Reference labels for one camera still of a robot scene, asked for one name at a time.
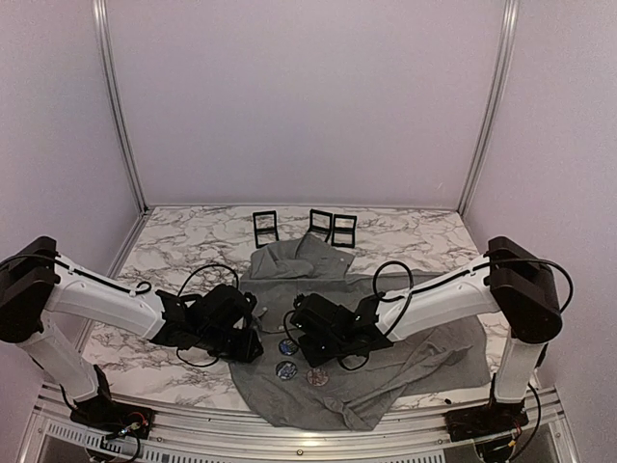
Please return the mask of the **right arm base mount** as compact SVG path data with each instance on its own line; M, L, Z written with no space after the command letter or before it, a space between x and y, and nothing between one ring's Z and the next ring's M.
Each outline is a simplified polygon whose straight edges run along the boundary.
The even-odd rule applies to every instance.
M478 439L506 431L522 430L529 424L525 400L505 403L496 399L494 374L486 403L448 411L444 420L452 442Z

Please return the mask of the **grey button shirt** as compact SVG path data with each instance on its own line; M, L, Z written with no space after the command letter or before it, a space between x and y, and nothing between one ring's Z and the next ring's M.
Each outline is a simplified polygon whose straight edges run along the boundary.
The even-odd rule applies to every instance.
M233 363L248 407L274 426L373 429L404 395L488 383L486 335L476 317L404 340L378 327L378 301L353 256L306 235L254 251L240 285L257 299L263 353Z

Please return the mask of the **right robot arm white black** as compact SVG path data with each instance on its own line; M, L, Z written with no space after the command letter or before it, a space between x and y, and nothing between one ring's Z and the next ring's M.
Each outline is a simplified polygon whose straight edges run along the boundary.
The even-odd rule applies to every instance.
M569 290L570 274L558 263L540 259L505 236L488 243L482 256L428 282L383 292L374 289L354 311L324 296L299 295L286 324L300 330L299 347L309 364L318 367L349 356L368 357L412 335L459 319L501 313L509 339L492 387L477 422L497 432L515 416L527 383L545 347L563 328L569 306L557 295L554 275L560 273Z

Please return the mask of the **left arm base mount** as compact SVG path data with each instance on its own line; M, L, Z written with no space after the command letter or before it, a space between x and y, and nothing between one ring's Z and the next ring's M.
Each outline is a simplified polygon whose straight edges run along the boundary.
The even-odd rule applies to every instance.
M94 372L98 381L96 396L84 401L74 401L70 419L105 431L109 439L132 436L145 440L150 433L154 411L112 399L105 374L99 366L94 366Z

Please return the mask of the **blue round brooch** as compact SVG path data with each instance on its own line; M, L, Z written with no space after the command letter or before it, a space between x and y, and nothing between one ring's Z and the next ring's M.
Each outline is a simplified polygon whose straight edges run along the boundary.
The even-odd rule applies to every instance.
M278 349L283 356L293 356L298 352L299 347L293 340L285 338L279 342Z

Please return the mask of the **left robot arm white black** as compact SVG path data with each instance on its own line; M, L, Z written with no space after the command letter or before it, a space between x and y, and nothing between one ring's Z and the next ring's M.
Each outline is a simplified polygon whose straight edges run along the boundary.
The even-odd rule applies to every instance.
M171 293L96 274L58 253L41 236L1 262L1 340L17 345L102 429L121 422L106 377L55 325L65 313L120 328L155 345L205 351L214 361L249 364L263 352L254 325L255 297L238 284L205 294Z

